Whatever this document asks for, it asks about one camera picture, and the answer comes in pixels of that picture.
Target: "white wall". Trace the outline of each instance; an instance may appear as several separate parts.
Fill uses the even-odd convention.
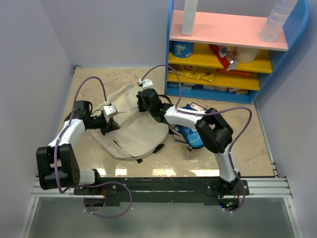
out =
[[[0,237],[17,237],[72,66],[38,0],[0,6]]]
[[[257,100],[280,176],[287,176],[304,235],[317,234],[317,0],[302,39]]]
[[[185,0],[174,0],[175,9],[184,10]],[[197,11],[268,17],[276,0],[199,0]]]
[[[165,62],[168,0],[40,0],[67,55],[84,66]],[[198,11],[268,16],[276,0],[199,0]],[[184,9],[184,0],[175,9]]]

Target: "white cup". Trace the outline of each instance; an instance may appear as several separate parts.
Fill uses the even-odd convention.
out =
[[[233,54],[239,63],[251,63],[258,55],[260,49],[235,47]]]

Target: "plastic bottle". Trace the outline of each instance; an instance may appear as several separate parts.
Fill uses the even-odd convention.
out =
[[[191,36],[194,31],[194,22],[198,0],[185,0],[182,35]]]
[[[277,0],[260,33],[261,40],[272,42],[276,39],[296,3],[297,0]]]

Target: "pink shelf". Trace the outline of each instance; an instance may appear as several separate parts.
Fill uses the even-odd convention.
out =
[[[239,16],[209,12],[197,12],[192,36],[181,34],[184,11],[175,10],[169,39],[172,41],[198,42],[243,46],[276,51],[287,51],[284,32],[274,42],[264,42],[259,33],[265,17]]]

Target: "snack bag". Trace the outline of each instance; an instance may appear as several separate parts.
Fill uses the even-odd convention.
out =
[[[204,68],[200,66],[191,66],[191,65],[178,65],[172,64],[170,65],[173,67],[178,75],[192,78],[195,80],[205,80],[207,82],[213,82],[214,78],[214,69],[212,68]]]

